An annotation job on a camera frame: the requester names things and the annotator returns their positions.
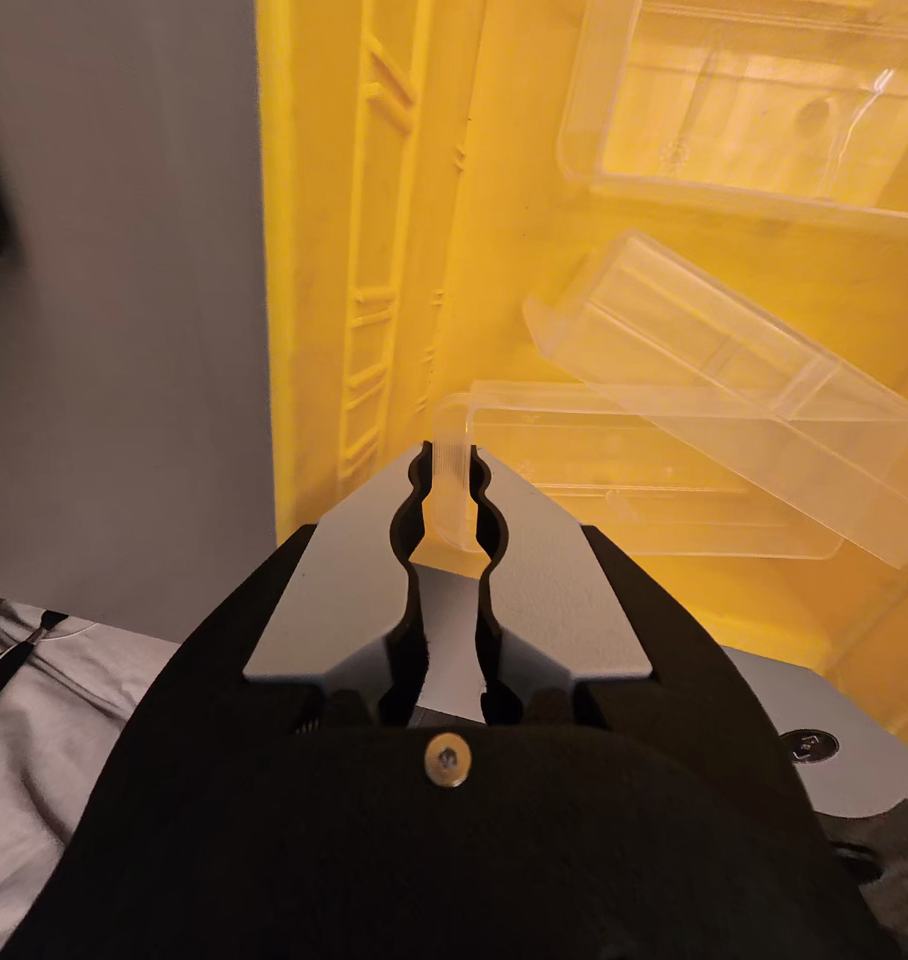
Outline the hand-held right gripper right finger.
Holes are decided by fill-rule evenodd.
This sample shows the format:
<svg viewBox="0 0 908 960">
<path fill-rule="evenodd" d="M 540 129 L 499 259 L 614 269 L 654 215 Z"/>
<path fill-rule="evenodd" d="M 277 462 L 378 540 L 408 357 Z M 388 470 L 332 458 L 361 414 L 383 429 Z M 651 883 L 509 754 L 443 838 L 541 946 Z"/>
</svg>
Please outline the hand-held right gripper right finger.
<svg viewBox="0 0 908 960">
<path fill-rule="evenodd" d="M 475 536 L 486 565 L 475 650 L 488 725 L 515 725 L 535 698 L 651 679 L 652 663 L 583 525 L 481 447 L 471 449 Z"/>
</svg>

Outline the black desk grommet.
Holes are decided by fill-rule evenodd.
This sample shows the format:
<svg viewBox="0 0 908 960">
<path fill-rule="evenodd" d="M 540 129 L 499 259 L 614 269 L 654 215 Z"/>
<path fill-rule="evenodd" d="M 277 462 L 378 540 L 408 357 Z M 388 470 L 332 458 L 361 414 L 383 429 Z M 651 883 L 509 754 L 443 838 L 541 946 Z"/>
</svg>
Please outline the black desk grommet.
<svg viewBox="0 0 908 960">
<path fill-rule="evenodd" d="M 787 730 L 779 739 L 797 765 L 827 762 L 837 756 L 841 748 L 837 736 L 819 728 Z"/>
</svg>

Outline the yellow plastic bin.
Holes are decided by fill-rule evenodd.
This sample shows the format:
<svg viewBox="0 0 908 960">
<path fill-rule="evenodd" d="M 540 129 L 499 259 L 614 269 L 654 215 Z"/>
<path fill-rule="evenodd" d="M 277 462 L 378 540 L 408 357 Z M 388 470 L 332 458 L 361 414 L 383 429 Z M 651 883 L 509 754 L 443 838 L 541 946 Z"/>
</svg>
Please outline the yellow plastic bin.
<svg viewBox="0 0 908 960">
<path fill-rule="evenodd" d="M 908 402 L 908 236 L 566 179 L 587 3 L 255 2 L 280 539 L 432 440 L 477 380 L 587 386 L 522 306 L 628 232 Z M 844 539 L 825 559 L 629 555 L 719 642 L 812 668 L 908 744 L 908 563 Z"/>
</svg>

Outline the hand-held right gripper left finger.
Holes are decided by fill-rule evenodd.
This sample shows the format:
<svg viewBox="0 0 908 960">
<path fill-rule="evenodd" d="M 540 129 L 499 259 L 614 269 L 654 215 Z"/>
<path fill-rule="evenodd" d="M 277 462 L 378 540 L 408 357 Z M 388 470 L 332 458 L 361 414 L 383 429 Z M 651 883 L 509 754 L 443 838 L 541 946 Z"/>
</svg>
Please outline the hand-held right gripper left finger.
<svg viewBox="0 0 908 960">
<path fill-rule="evenodd" d="M 244 666 L 260 685 L 356 694 L 386 726 L 408 725 L 429 665 L 419 575 L 433 448 L 413 446 L 310 530 Z"/>
</svg>

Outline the clear plastic drawer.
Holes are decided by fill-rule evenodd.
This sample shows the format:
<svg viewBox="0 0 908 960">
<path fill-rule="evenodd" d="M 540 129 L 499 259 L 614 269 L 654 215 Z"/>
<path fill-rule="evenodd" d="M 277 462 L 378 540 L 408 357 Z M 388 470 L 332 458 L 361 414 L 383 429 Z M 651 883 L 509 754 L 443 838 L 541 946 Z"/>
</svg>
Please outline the clear plastic drawer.
<svg viewBox="0 0 908 960">
<path fill-rule="evenodd" d="M 753 491 L 908 564 L 908 401 L 673 250 L 629 231 L 522 314 L 541 358 Z"/>
<path fill-rule="evenodd" d="M 587 2 L 561 117 L 595 194 L 908 236 L 908 2 Z"/>
<path fill-rule="evenodd" d="M 433 529 L 476 553 L 483 449 L 635 556 L 831 558 L 842 536 L 585 385 L 477 380 L 436 404 Z"/>
</svg>

